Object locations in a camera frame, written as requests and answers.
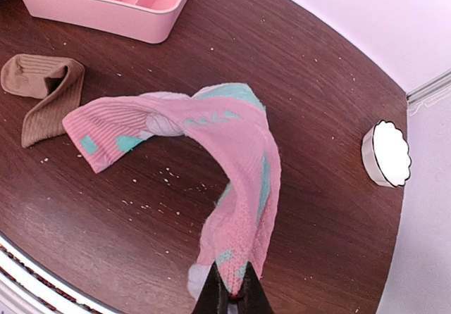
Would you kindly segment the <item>pink patterned sock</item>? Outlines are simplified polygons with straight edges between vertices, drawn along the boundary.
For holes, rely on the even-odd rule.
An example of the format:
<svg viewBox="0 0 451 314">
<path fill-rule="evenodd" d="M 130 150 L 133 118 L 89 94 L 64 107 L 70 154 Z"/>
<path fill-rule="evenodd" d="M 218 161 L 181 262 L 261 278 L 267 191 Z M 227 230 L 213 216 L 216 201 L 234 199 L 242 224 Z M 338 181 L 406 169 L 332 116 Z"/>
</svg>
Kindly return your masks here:
<svg viewBox="0 0 451 314">
<path fill-rule="evenodd" d="M 239 292 L 248 265 L 262 274 L 281 166 L 266 110 L 247 84 L 218 84 L 192 96 L 150 92 L 104 97 L 70 112 L 63 128 L 95 172 L 153 136 L 198 142 L 222 167 L 228 184 L 204 223 L 190 274 L 216 265 L 231 294 Z"/>
</svg>

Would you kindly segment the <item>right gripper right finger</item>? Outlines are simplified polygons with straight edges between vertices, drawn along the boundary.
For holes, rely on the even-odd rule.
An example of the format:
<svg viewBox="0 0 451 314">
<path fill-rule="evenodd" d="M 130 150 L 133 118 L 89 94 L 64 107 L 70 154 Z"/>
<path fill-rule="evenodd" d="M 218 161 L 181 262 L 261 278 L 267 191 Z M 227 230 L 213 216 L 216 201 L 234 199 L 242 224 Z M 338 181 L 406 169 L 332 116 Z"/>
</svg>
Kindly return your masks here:
<svg viewBox="0 0 451 314">
<path fill-rule="evenodd" d="M 247 263 L 236 304 L 239 314 L 274 314 L 254 267 L 250 262 Z"/>
</svg>

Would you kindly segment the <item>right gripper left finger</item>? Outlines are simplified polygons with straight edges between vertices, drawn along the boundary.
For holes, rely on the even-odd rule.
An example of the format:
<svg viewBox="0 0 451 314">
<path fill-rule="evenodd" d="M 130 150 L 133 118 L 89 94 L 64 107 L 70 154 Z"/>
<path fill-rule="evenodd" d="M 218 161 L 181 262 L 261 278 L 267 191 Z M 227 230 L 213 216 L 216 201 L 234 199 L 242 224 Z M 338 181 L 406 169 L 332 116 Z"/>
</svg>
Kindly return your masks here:
<svg viewBox="0 0 451 314">
<path fill-rule="evenodd" d="M 228 290 L 217 264 L 192 266 L 192 297 L 196 300 L 192 314 L 228 313 Z"/>
</svg>

